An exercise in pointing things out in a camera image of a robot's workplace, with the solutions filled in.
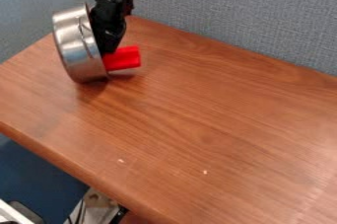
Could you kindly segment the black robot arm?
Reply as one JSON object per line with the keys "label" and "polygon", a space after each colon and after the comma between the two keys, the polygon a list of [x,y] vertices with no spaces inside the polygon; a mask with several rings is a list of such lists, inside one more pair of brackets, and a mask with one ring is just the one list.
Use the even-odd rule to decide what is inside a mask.
{"label": "black robot arm", "polygon": [[116,51],[127,32],[125,18],[133,9],[135,0],[95,0],[89,20],[101,54]]}

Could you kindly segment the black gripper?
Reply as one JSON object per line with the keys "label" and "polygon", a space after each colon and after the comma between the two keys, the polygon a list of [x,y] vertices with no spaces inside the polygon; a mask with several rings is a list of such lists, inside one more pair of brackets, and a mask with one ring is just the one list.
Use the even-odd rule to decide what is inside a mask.
{"label": "black gripper", "polygon": [[135,0],[95,0],[89,11],[91,26],[100,53],[113,53],[127,31],[125,18],[132,14]]}

